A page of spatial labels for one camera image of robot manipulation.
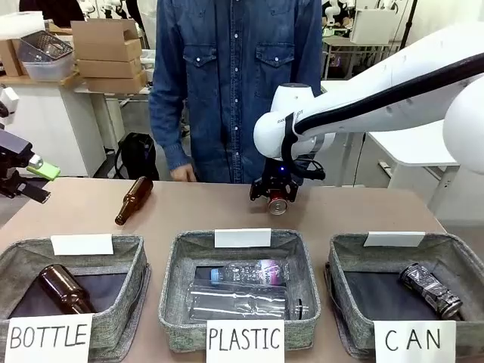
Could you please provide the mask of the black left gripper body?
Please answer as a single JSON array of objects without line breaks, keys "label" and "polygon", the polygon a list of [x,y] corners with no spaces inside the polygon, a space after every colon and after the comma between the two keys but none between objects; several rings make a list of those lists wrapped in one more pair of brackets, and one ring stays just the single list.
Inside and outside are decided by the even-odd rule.
[{"label": "black left gripper body", "polygon": [[1,194],[8,198],[15,198],[23,193],[26,179],[17,171],[18,167],[27,167],[29,159],[25,156],[1,151]]}]

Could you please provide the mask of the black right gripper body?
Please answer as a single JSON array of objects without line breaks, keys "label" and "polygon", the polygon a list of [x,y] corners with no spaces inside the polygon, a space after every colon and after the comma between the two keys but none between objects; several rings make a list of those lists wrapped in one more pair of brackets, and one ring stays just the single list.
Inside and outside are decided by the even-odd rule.
[{"label": "black right gripper body", "polygon": [[299,184],[284,161],[266,158],[262,172],[262,189],[265,193],[275,189],[296,193]]}]

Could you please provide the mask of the person right hand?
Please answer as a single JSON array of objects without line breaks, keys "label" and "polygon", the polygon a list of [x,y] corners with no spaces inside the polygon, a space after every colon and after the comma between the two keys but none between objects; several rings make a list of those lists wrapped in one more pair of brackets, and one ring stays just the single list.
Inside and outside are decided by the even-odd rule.
[{"label": "person right hand", "polygon": [[172,180],[175,182],[196,182],[197,177],[194,173],[193,166],[189,164],[185,164],[183,166],[179,166],[170,171],[170,175]]}]

